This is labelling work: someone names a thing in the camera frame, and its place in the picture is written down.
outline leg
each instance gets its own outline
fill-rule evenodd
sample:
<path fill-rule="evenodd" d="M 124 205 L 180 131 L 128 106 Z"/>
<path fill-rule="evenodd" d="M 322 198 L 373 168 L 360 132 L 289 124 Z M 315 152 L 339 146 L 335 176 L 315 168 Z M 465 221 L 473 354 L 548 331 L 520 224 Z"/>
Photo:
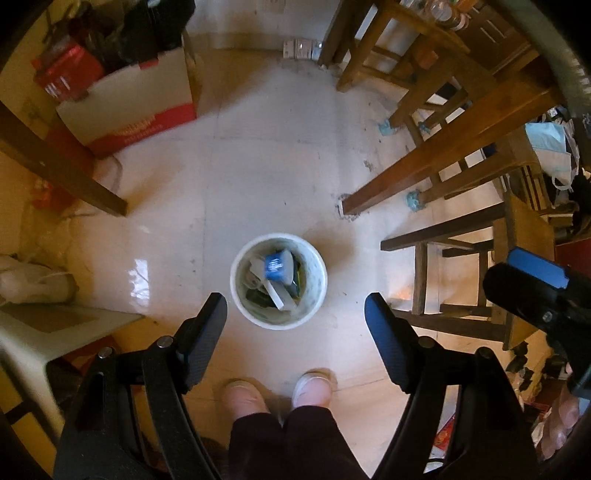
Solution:
<path fill-rule="evenodd" d="M 232 426 L 228 450 L 232 480 L 284 480 L 285 434 L 270 413 L 254 413 Z"/>
<path fill-rule="evenodd" d="M 297 478 L 369 480 L 328 409 L 332 386 L 322 374 L 306 374 L 295 385 L 294 410 L 285 422 L 288 457 Z"/>
<path fill-rule="evenodd" d="M 229 384 L 222 397 L 232 413 L 228 461 L 232 480 L 291 480 L 285 434 L 254 385 Z"/>
<path fill-rule="evenodd" d="M 302 406 L 286 423 L 287 451 L 298 478 L 368 480 L 328 408 Z"/>

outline wall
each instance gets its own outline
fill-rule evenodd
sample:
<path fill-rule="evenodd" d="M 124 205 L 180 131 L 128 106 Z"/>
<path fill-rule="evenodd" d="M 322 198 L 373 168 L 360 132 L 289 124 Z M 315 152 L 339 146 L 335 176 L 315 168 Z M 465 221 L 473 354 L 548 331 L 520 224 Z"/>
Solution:
<path fill-rule="evenodd" d="M 289 38 L 323 40 L 338 7 L 339 0 L 196 0 L 187 30 L 198 45 L 282 50 Z M 372 8 L 358 38 L 374 15 Z M 400 53 L 415 36 L 391 21 L 379 44 Z"/>

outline red packaging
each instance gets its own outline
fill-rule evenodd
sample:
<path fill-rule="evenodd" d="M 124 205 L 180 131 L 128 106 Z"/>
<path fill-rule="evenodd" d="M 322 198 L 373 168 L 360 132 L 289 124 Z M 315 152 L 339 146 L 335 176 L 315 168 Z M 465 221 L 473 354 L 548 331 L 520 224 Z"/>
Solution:
<path fill-rule="evenodd" d="M 72 43 L 50 67 L 37 72 L 35 81 L 58 102 L 86 96 L 90 85 L 105 76 L 105 69 L 86 49 Z"/>

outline shoe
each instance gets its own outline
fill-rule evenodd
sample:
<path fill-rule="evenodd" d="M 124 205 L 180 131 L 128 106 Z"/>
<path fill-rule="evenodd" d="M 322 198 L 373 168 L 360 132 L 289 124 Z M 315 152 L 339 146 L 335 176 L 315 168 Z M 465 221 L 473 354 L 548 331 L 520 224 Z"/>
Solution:
<path fill-rule="evenodd" d="M 329 378 L 321 373 L 304 374 L 295 384 L 291 398 L 293 408 L 315 406 L 328 408 L 332 399 L 332 385 Z"/>
<path fill-rule="evenodd" d="M 269 413 L 261 393 L 253 384 L 244 380 L 226 385 L 222 404 L 230 411 L 234 421 L 254 413 Z"/>

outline wooden stool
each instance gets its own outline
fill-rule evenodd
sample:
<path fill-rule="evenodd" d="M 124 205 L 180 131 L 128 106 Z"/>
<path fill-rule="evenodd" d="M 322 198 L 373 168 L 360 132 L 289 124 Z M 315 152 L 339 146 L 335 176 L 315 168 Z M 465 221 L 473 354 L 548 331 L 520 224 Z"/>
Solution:
<path fill-rule="evenodd" d="M 360 8 L 359 16 L 364 11 L 364 8 Z M 375 14 L 367 31 L 365 32 L 359 43 L 355 41 L 356 30 L 353 31 L 354 26 L 349 27 L 348 29 L 346 27 L 343 27 L 343 38 L 341 38 L 339 47 L 337 48 L 337 50 L 340 50 L 340 52 L 338 52 L 338 55 L 335 54 L 335 56 L 332 57 L 332 60 L 338 60 L 343 50 L 344 52 L 346 52 L 347 49 L 351 52 L 351 60 L 349 61 L 347 67 L 343 71 L 343 74 L 341 75 L 339 82 L 336 86 L 338 91 L 347 91 L 353 84 L 353 81 L 355 80 L 355 77 L 358 73 L 369 74 L 382 80 L 394 83 L 396 85 L 400 85 L 404 88 L 409 88 L 410 85 L 412 85 L 410 82 L 407 82 L 396 76 L 396 67 L 394 67 L 393 71 L 386 73 L 363 65 L 363 63 L 372 51 L 382 55 L 386 55 L 394 60 L 404 60 L 404 56 L 401 57 L 400 55 L 394 52 L 390 52 L 388 50 L 376 46 L 376 43 L 378 42 L 380 35 L 384 32 L 384 29 L 386 29 L 386 26 L 391 20 L 398 20 L 400 22 L 406 23 L 413 27 L 413 29 L 418 31 L 421 35 L 433 39 L 437 45 L 442 47 L 443 56 L 445 56 L 445 54 L 443 53 L 443 50 L 445 49 L 464 53 L 467 53 L 469 51 L 468 47 L 466 47 L 466 44 L 454 32 L 445 30 L 434 24 L 428 23 L 419 15 L 417 15 L 414 11 L 406 7 L 402 7 L 399 3 L 395 2 L 394 0 L 382 0 L 378 5 L 378 12 Z M 350 20 L 350 22 L 350 24 L 352 25 L 357 25 L 357 23 L 355 23 L 353 20 Z M 328 35 L 327 42 L 331 40 L 331 33 L 335 29 L 335 25 L 332 27 L 331 32 Z M 325 45 L 323 47 L 323 51 L 325 48 L 327 49 L 326 56 L 328 57 L 330 55 L 329 52 L 331 50 L 331 45 Z M 324 62 L 326 60 L 321 57 L 320 61 Z"/>
<path fill-rule="evenodd" d="M 492 226 L 493 238 L 470 243 L 452 237 Z M 443 257 L 478 254 L 479 284 L 475 306 L 441 304 L 441 313 L 425 314 L 427 292 L 427 244 L 446 247 Z M 491 207 L 440 223 L 417 232 L 384 240 L 383 251 L 415 246 L 415 278 L 413 308 L 410 312 L 393 310 L 415 327 L 452 333 L 484 340 L 503 342 L 509 350 L 535 332 L 535 327 L 497 306 L 487 306 L 482 280 L 488 270 L 488 252 L 494 252 L 496 262 L 505 261 L 509 251 L 524 248 L 548 260 L 554 259 L 554 231 L 536 212 L 512 194 Z M 468 316 L 486 320 L 468 319 Z"/>

